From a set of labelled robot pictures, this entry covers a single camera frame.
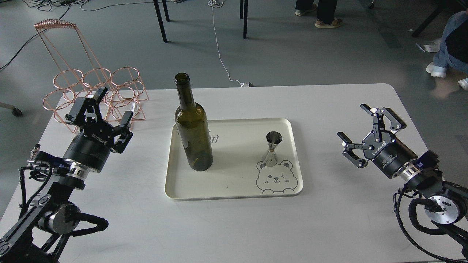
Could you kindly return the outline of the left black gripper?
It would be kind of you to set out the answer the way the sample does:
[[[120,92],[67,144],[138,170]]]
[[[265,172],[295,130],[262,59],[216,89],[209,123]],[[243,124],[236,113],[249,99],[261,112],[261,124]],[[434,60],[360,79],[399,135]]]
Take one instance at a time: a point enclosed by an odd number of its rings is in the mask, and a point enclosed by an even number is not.
[[[127,147],[133,133],[129,123],[133,111],[125,111],[119,126],[112,127],[105,122],[100,113],[100,102],[108,88],[99,88],[94,94],[78,97],[69,112],[65,123],[85,127],[72,140],[63,158],[80,163],[94,172],[102,171],[110,153],[122,153]]]

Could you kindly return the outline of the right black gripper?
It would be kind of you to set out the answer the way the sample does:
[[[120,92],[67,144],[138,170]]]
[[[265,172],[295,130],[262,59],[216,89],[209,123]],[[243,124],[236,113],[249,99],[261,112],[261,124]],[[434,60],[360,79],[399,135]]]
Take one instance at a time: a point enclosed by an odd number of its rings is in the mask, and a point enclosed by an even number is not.
[[[338,132],[337,136],[343,141],[342,154],[356,167],[364,168],[367,160],[353,153],[354,149],[363,150],[365,158],[371,160],[388,178],[396,178],[401,167],[418,158],[394,135],[407,125],[391,108],[370,108],[367,104],[361,104],[361,108],[373,117],[373,130],[364,138],[364,144],[354,144],[343,132]],[[386,130],[384,118],[390,121],[390,130]],[[368,145],[373,146],[373,149],[368,150]]]

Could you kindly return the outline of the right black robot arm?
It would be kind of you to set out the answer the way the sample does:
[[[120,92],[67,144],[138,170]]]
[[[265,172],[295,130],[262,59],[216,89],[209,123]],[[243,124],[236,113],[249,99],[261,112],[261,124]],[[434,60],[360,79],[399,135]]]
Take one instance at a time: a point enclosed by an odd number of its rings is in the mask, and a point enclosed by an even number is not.
[[[361,108],[372,116],[373,128],[359,144],[343,132],[337,133],[343,142],[342,154],[358,168],[371,161],[388,178],[401,177],[405,181],[393,195],[393,206],[400,229],[413,246],[439,261],[457,262],[431,253],[414,241],[401,219],[402,197],[411,199],[408,218],[412,226],[428,235],[448,235],[461,245],[466,263],[467,231],[456,223],[467,215],[467,188],[443,179],[436,153],[427,151],[417,156],[396,137],[407,125],[391,108],[371,108],[366,104],[361,104]]]

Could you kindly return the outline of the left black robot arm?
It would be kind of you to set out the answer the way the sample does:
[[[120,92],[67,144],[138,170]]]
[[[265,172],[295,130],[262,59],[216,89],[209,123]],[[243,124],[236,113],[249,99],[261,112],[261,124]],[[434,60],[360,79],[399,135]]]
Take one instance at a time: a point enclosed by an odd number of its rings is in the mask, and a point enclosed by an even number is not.
[[[82,213],[68,199],[83,190],[88,173],[102,171],[111,152],[122,153],[132,138],[126,111],[118,126],[106,122],[100,102],[107,88],[75,99],[66,124],[80,128],[63,157],[36,145],[28,166],[20,168],[22,202],[18,222],[1,238],[2,263],[56,263],[73,236],[105,230],[104,218]]]

